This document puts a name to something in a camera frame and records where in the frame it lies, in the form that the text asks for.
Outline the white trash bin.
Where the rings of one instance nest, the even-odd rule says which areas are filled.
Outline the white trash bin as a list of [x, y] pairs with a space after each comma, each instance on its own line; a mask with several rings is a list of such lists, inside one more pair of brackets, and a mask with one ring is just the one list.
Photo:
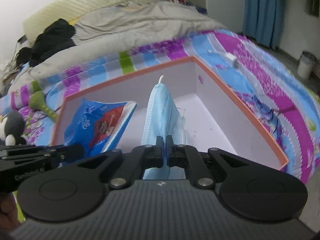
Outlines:
[[317, 57], [313, 53], [307, 50], [302, 51], [297, 68], [298, 76], [303, 80], [307, 80], [317, 63]]

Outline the black white penguin plush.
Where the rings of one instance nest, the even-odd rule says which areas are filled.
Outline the black white penguin plush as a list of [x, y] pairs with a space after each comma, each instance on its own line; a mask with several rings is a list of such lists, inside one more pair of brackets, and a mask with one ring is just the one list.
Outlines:
[[17, 110], [1, 115], [1, 145], [26, 145], [27, 141], [23, 137], [24, 129], [25, 121]]

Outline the grey blanket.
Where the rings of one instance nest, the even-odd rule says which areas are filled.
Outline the grey blanket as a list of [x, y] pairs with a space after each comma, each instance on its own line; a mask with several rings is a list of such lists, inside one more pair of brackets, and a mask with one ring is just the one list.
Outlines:
[[172, 40], [204, 30], [223, 29], [217, 20], [178, 3], [157, 1], [138, 6], [105, 7], [82, 16], [75, 24], [75, 46], [64, 49], [35, 67], [28, 68], [9, 91], [43, 77], [61, 74], [69, 67], [109, 53]]

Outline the cream quilted headboard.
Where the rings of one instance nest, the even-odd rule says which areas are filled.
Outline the cream quilted headboard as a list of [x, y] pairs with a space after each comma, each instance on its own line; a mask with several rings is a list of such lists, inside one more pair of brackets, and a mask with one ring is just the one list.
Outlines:
[[23, 30], [29, 46], [53, 22], [62, 18], [67, 22], [76, 20], [94, 10], [126, 2], [149, 3], [156, 0], [55, 0], [23, 21]]

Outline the blue tissue packet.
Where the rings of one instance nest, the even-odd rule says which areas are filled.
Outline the blue tissue packet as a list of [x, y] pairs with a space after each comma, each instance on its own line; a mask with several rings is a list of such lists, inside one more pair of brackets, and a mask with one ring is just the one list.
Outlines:
[[135, 101], [102, 103], [83, 99], [65, 131], [64, 144], [80, 144], [84, 158], [115, 149], [136, 107]]

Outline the blue curtain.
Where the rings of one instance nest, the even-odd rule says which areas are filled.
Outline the blue curtain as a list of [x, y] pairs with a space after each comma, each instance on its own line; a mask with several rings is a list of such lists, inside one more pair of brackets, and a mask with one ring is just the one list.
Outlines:
[[276, 49], [284, 22], [285, 0], [245, 0], [242, 33]]

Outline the black clothing pile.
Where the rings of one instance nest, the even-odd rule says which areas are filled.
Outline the black clothing pile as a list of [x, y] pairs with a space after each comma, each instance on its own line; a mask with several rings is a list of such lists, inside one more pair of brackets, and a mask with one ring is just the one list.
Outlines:
[[76, 30], [64, 19], [58, 19], [48, 26], [37, 38], [32, 48], [23, 47], [16, 57], [16, 66], [29, 63], [35, 67], [54, 54], [75, 46], [72, 37]]

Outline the blue surgical face mask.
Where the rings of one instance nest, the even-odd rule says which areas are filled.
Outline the blue surgical face mask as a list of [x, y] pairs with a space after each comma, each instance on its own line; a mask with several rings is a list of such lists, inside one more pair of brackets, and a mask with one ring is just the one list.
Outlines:
[[[145, 124], [142, 135], [143, 145], [154, 145], [158, 136], [172, 136], [177, 145], [188, 143], [188, 133], [185, 130], [184, 109], [177, 107], [167, 86], [162, 82], [163, 75], [153, 87], [146, 110]], [[185, 179], [181, 168], [167, 165], [166, 147], [164, 148], [164, 165], [161, 168], [149, 168], [145, 171], [145, 180], [178, 180]]]

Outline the colourful striped bed sheet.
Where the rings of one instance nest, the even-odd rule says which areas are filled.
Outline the colourful striped bed sheet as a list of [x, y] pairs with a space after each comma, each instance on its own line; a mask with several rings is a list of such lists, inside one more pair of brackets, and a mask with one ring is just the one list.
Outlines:
[[187, 56], [197, 57], [213, 70], [260, 120], [288, 157], [284, 171], [308, 182], [319, 165], [319, 97], [273, 56], [227, 30], [107, 54], [30, 81], [1, 98], [1, 114], [18, 110], [27, 122], [27, 138], [48, 144], [53, 123], [29, 108], [33, 93], [43, 92], [49, 107], [57, 111], [67, 96], [85, 88]]

